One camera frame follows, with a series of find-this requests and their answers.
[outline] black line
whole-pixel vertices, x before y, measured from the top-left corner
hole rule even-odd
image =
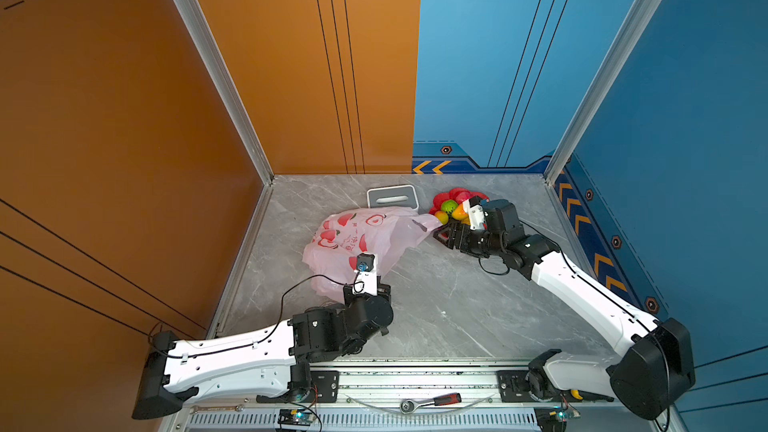
[[[565,4],[563,4],[563,9],[560,11],[558,24],[554,26],[554,32],[552,33],[552,38],[550,39],[549,45],[547,46],[547,53],[544,54],[542,67],[538,70],[538,75],[536,75],[536,82],[534,82],[533,89],[531,89],[531,95],[528,96],[528,101],[525,103],[525,109],[523,110],[523,117],[520,118],[520,123],[518,124],[518,130],[514,133],[514,139],[512,140],[512,145],[509,147],[509,152],[507,152],[507,158],[506,160],[504,160],[504,163],[507,163],[509,161],[509,156],[512,154],[512,148],[514,148],[514,143],[518,140],[518,134],[520,133],[520,128],[523,125],[523,120],[525,120],[525,113],[528,111],[528,106],[531,105],[531,99],[533,98],[533,93],[536,92],[536,85],[538,85],[538,78],[542,76],[542,71],[544,70],[544,64],[547,62],[547,57],[549,56],[549,50],[550,48],[552,48],[552,43],[554,42],[554,36],[558,33],[558,28],[560,27],[560,21],[563,18],[563,14],[565,13],[565,7],[567,5],[568,5],[568,0],[565,0]]]
[[[350,64],[352,64],[352,88],[355,91],[355,113],[357,114],[357,133],[360,135],[360,158],[362,159],[362,173],[366,173],[366,154],[362,147],[362,127],[360,127],[360,105],[357,103],[357,81],[355,80],[355,61],[352,60],[352,34],[350,34],[350,13],[347,12],[347,9],[346,9],[346,0],[344,0],[344,16],[346,17],[346,38],[350,41]]]
[[[58,295],[59,297],[65,298],[65,299],[67,299],[67,300],[68,300],[68,301],[70,301],[70,302],[74,302],[74,303],[76,303],[77,305],[80,305],[80,306],[82,306],[82,307],[85,307],[85,308],[86,308],[86,309],[88,309],[89,311],[92,311],[92,312],[96,312],[97,314],[99,314],[99,315],[101,315],[101,316],[103,316],[103,317],[106,317],[106,318],[110,319],[111,321],[115,321],[115,322],[117,322],[117,323],[119,323],[119,324],[122,324],[122,325],[124,325],[125,327],[128,327],[128,328],[129,328],[129,329],[131,329],[131,330],[137,331],[137,332],[139,332],[141,335],[143,335],[143,336],[145,336],[145,337],[147,336],[147,333],[146,333],[146,332],[142,332],[142,331],[140,331],[139,329],[137,329],[137,328],[136,328],[136,327],[134,327],[133,325],[128,325],[128,324],[126,324],[125,322],[122,322],[122,321],[120,321],[120,320],[117,320],[117,319],[116,319],[116,318],[114,318],[114,317],[111,317],[110,315],[106,315],[104,312],[100,312],[100,311],[96,310],[95,308],[92,308],[92,307],[89,307],[89,306],[87,306],[86,304],[83,304],[82,302],[78,302],[78,301],[74,300],[73,298],[67,297],[66,295],[64,295],[64,294],[63,294],[63,293],[61,293],[61,292],[56,292],[56,291],[55,291],[55,290],[53,290],[52,288],[48,288],[48,287],[45,287],[43,284],[41,284],[41,283],[39,283],[39,282],[35,282],[35,281],[33,281],[32,279],[30,279],[30,278],[26,278],[24,275],[21,275],[21,274],[19,274],[18,272],[14,272],[14,271],[13,271],[13,270],[11,270],[10,268],[7,268],[7,267],[3,267],[2,265],[0,265],[0,268],[1,268],[2,270],[6,271],[6,272],[7,272],[7,273],[9,273],[9,274],[14,274],[14,275],[15,275],[16,277],[18,277],[18,278],[23,278],[23,279],[24,279],[25,281],[27,281],[27,282],[33,283],[33,284],[37,285],[37,286],[38,286],[38,287],[40,287],[40,288],[44,288],[44,289],[45,289],[45,290],[47,290],[48,292],[53,292],[54,294]]]
[[[740,357],[742,355],[751,354],[753,352],[757,352],[758,350],[763,350],[763,349],[767,349],[767,348],[768,348],[768,345],[763,345],[763,347],[758,347],[758,348],[754,348],[752,350],[747,350],[746,352],[739,352],[738,354],[729,355],[728,357],[723,357],[722,359],[712,360],[711,362],[706,362],[705,364],[697,365],[694,368],[698,369],[699,367],[704,367],[705,365],[716,364],[717,362],[722,362],[723,360],[728,360],[728,359]]]
[[[24,0],[20,0],[20,1],[19,1],[19,2],[17,2],[16,4],[11,4],[11,5],[7,6],[7,7],[3,7],[2,9],[3,9],[3,10],[8,10],[8,9],[10,9],[11,7],[15,7],[16,5],[19,5],[19,4],[24,4]]]
[[[339,123],[339,138],[341,139],[341,152],[344,154],[344,168],[346,169],[346,173],[349,174],[350,167],[346,163],[346,150],[344,149],[344,134],[341,132],[341,118],[339,117],[339,104],[336,102],[336,89],[333,87],[333,74],[331,73],[331,58],[328,56],[328,43],[326,42],[326,29],[325,27],[322,26],[322,12],[320,11],[320,0],[317,0],[317,14],[320,16],[320,30],[322,31],[322,43],[326,46],[326,60],[328,61],[328,75],[331,78],[331,93],[333,94],[333,105],[336,107],[336,121]]]
[[[91,254],[88,254],[86,251],[84,251],[83,249],[81,249],[81,248],[80,248],[80,247],[78,247],[77,245],[73,244],[72,242],[70,242],[70,241],[69,241],[69,240],[67,240],[66,238],[62,237],[61,235],[57,234],[56,232],[53,232],[53,231],[52,231],[50,228],[48,228],[48,227],[44,226],[43,224],[41,224],[40,222],[38,222],[38,221],[34,220],[32,217],[30,217],[30,216],[28,216],[28,215],[24,214],[24,212],[22,212],[21,210],[17,209],[17,208],[16,208],[16,207],[14,207],[14,206],[12,206],[11,204],[7,203],[7,202],[6,202],[5,200],[3,200],[2,198],[0,198],[0,203],[2,203],[2,204],[4,204],[4,205],[6,205],[7,207],[11,208],[11,209],[12,209],[14,212],[16,212],[17,214],[19,214],[20,216],[23,216],[24,218],[26,218],[27,220],[29,220],[30,222],[32,222],[32,223],[33,223],[33,224],[35,224],[36,226],[38,226],[38,227],[42,228],[43,230],[45,230],[47,233],[49,233],[49,234],[53,235],[54,237],[56,237],[57,239],[59,239],[59,240],[60,240],[60,241],[62,241],[63,243],[65,243],[65,244],[69,245],[69,246],[70,246],[70,247],[72,247],[74,250],[76,250],[76,251],[80,252],[82,255],[85,255],[86,257],[90,258],[90,259],[91,259],[93,262],[96,262],[97,264],[101,265],[101,267],[104,267],[104,268],[106,268],[107,270],[109,270],[109,271],[110,271],[110,272],[112,272],[113,274],[117,275],[118,277],[120,277],[121,279],[123,279],[124,281],[126,281],[127,283],[129,283],[129,284],[133,285],[134,287],[136,287],[137,289],[139,289],[139,290],[140,290],[140,291],[142,291],[143,293],[145,293],[145,294],[149,295],[150,297],[152,297],[154,300],[158,301],[158,302],[159,302],[159,303],[161,303],[162,305],[165,305],[166,307],[168,307],[170,310],[172,310],[172,311],[176,312],[176,313],[177,313],[178,315],[180,315],[181,317],[184,317],[184,318],[186,318],[186,319],[187,319],[189,322],[192,322],[193,324],[197,325],[197,327],[199,327],[199,328],[201,328],[201,329],[205,330],[205,327],[203,327],[202,325],[200,325],[200,324],[198,324],[197,322],[193,321],[192,319],[188,318],[186,315],[182,314],[181,312],[179,312],[179,311],[178,311],[178,310],[176,310],[175,308],[171,307],[170,305],[166,304],[165,302],[163,302],[163,301],[159,300],[157,297],[155,297],[154,295],[150,294],[149,292],[147,292],[146,290],[144,290],[144,289],[143,289],[143,288],[141,288],[140,286],[136,285],[135,283],[131,282],[131,281],[130,281],[128,278],[126,278],[125,276],[123,276],[123,275],[121,275],[121,274],[117,273],[117,272],[116,272],[116,271],[115,271],[113,268],[111,268],[111,267],[107,266],[106,264],[104,264],[102,261],[98,260],[98,259],[97,259],[96,257],[94,257],[93,255],[91,255]]]
[[[491,160],[493,159],[493,152],[496,149],[496,142],[498,141],[498,135],[502,133],[502,125],[504,124],[504,118],[507,115],[507,108],[509,107],[509,101],[512,98],[512,92],[514,91],[514,83],[518,81],[518,74],[520,73],[520,67],[523,64],[523,57],[525,57],[525,50],[528,48],[528,41],[531,39],[533,24],[535,24],[536,22],[536,15],[538,15],[538,8],[541,4],[542,4],[542,0],[538,0],[538,4],[536,4],[536,11],[533,14],[533,20],[531,20],[531,27],[528,29],[528,36],[525,37],[525,45],[523,46],[523,53],[520,54],[520,62],[518,62],[518,69],[514,73],[514,80],[512,81],[512,87],[510,87],[509,89],[509,96],[507,97],[507,105],[504,106],[504,113],[502,114],[502,120],[500,120],[498,123],[498,130],[496,131],[496,139],[493,141],[493,148],[491,148],[491,155],[488,157],[488,167],[491,166]]]
[[[758,377],[763,377],[763,375],[768,375],[768,372],[763,372],[762,374],[754,374],[749,377],[742,377],[742,378],[733,379],[733,380],[725,380],[724,382],[718,382],[717,384],[705,385],[702,387],[688,389],[688,391],[693,392],[694,390],[708,389],[710,387],[717,387],[718,385],[732,384],[733,382],[741,382],[742,380],[749,380],[749,379],[754,379]]]
[[[695,412],[697,410],[716,409],[716,408],[721,408],[721,407],[728,407],[730,405],[752,404],[753,402],[762,402],[764,400],[768,400],[768,397],[764,397],[762,399],[742,400],[741,402],[731,402],[730,404],[711,405],[709,407],[699,407],[697,409],[678,410],[678,412],[680,414],[682,414],[684,412]]]
[[[344,107],[346,107],[346,124],[350,128],[350,145],[352,146],[352,164],[357,174],[357,157],[355,157],[355,141],[352,140],[352,120],[350,119],[350,101],[346,98],[346,82],[344,81],[344,64],[341,62],[341,45],[339,45],[339,28],[336,26],[336,8],[331,0],[331,13],[333,14],[333,31],[336,33],[336,51],[339,53],[339,70],[341,71],[341,88],[344,91]]]
[[[38,252],[38,251],[34,250],[34,249],[33,249],[32,247],[30,247],[29,245],[26,245],[26,244],[24,244],[24,242],[22,242],[22,241],[20,241],[20,240],[17,240],[16,238],[14,238],[14,237],[12,237],[12,236],[10,236],[10,235],[6,234],[6,233],[5,233],[5,232],[3,232],[3,231],[0,231],[0,235],[2,235],[3,237],[5,237],[5,238],[8,238],[8,239],[10,239],[10,240],[14,241],[15,243],[17,243],[17,244],[21,245],[22,247],[26,248],[26,249],[27,249],[27,250],[29,250],[30,252],[33,252],[34,254],[37,254],[37,255],[39,255],[40,257],[43,257],[45,260],[49,261],[51,264],[55,264],[55,265],[59,266],[60,268],[62,268],[63,270],[65,270],[65,271],[69,272],[70,274],[72,274],[72,275],[74,275],[74,276],[76,276],[76,277],[80,277],[81,279],[83,279],[83,280],[84,280],[84,281],[86,281],[87,283],[89,283],[89,284],[91,284],[91,285],[93,285],[93,286],[95,286],[95,287],[97,287],[97,288],[101,289],[101,290],[102,290],[102,291],[104,291],[104,292],[107,292],[107,293],[108,293],[108,294],[110,294],[112,297],[115,297],[116,299],[118,299],[118,300],[121,300],[122,302],[125,302],[126,304],[128,304],[129,306],[131,306],[131,307],[135,308],[136,310],[139,310],[139,311],[141,311],[141,312],[144,312],[146,315],[149,315],[149,316],[150,316],[150,317],[152,317],[152,318],[156,318],[156,319],[157,319],[157,320],[159,320],[160,322],[165,322],[163,319],[159,318],[157,315],[151,314],[151,313],[149,313],[149,312],[147,312],[147,311],[143,310],[141,307],[139,307],[139,306],[137,306],[137,305],[134,305],[134,304],[130,303],[129,301],[127,301],[127,300],[125,300],[124,298],[122,298],[121,296],[119,296],[119,295],[117,295],[117,294],[115,294],[115,293],[113,293],[113,292],[110,292],[110,291],[109,291],[109,290],[107,290],[106,288],[104,288],[104,287],[101,287],[101,285],[99,285],[99,284],[97,284],[97,283],[95,283],[95,282],[93,282],[93,281],[91,281],[91,280],[89,280],[89,279],[87,279],[87,278],[83,277],[83,276],[82,276],[82,275],[80,275],[79,273],[76,273],[76,272],[75,272],[75,271],[73,271],[72,269],[70,269],[70,268],[68,268],[68,267],[65,267],[64,265],[60,264],[59,262],[56,262],[55,260],[53,260],[53,259],[52,259],[52,258],[50,258],[49,256],[47,256],[47,255],[43,254],[42,252]],[[184,335],[187,335],[187,336],[188,336],[188,337],[190,337],[190,338],[194,338],[194,336],[193,336],[192,334],[188,334],[187,332],[184,332],[184,331],[182,331],[182,330],[181,330],[181,329],[179,329],[178,327],[174,327],[174,328],[175,328],[176,330],[178,330],[179,332],[181,332],[182,334],[184,334]]]
[[[502,161],[502,154],[504,153],[504,147],[507,145],[507,139],[509,138],[509,133],[512,130],[512,125],[514,124],[514,117],[518,114],[520,101],[522,100],[523,94],[525,93],[525,86],[528,84],[528,78],[531,76],[531,71],[533,70],[533,64],[536,62],[536,55],[538,54],[538,48],[542,44],[542,39],[544,38],[544,32],[547,31],[547,24],[549,24],[549,17],[550,15],[552,15],[552,9],[554,8],[554,3],[556,1],[557,0],[552,0],[552,4],[549,6],[549,12],[547,12],[547,19],[544,21],[544,26],[542,27],[542,34],[538,36],[538,43],[536,44],[536,50],[534,50],[533,52],[533,58],[531,59],[531,66],[528,68],[528,73],[525,75],[525,81],[523,82],[523,88],[520,90],[520,97],[518,97],[518,103],[516,106],[514,106],[514,113],[512,114],[512,120],[509,122],[507,135],[504,136],[504,142],[502,143],[502,150],[498,154],[496,167],[498,167],[498,164]]]

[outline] green fruit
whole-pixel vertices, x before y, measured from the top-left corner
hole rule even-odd
[[[446,214],[452,213],[454,210],[456,210],[456,207],[458,207],[458,204],[455,200],[446,200],[442,203],[442,206],[440,206],[440,210],[445,212]]]

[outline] orange wall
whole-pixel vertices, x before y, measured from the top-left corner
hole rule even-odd
[[[0,232],[202,338],[261,183],[172,0],[0,0]],[[0,235],[0,266],[148,332],[157,322]],[[130,418],[141,333],[0,270],[4,430]]]
[[[410,171],[420,0],[198,0],[275,173]]]

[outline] pink plastic bag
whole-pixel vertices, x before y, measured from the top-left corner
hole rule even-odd
[[[407,247],[417,246],[440,225],[437,217],[420,216],[408,207],[357,208],[334,214],[320,225],[312,243],[304,247],[302,262],[315,274],[351,284],[357,255],[368,252],[376,254],[379,276],[384,276]],[[320,295],[344,302],[341,285],[315,277],[312,288]]]

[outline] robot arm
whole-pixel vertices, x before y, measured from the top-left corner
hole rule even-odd
[[[360,254],[344,306],[312,308],[259,331],[207,341],[154,336],[132,417],[160,418],[183,404],[243,394],[301,400],[312,388],[310,363],[357,354],[393,319],[389,285],[379,283],[376,257]]]
[[[562,252],[550,252],[534,264],[531,281],[581,315],[621,357],[634,345],[633,336],[643,337],[657,327],[653,315],[611,293]]]
[[[437,240],[474,257],[497,255],[509,269],[546,288],[602,335],[618,358],[576,356],[553,349],[528,368],[532,394],[547,400],[571,389],[618,398],[639,417],[652,420],[693,387],[690,335],[673,318],[659,322],[584,273],[542,235],[526,235],[506,200],[464,202],[470,225],[451,222]]]

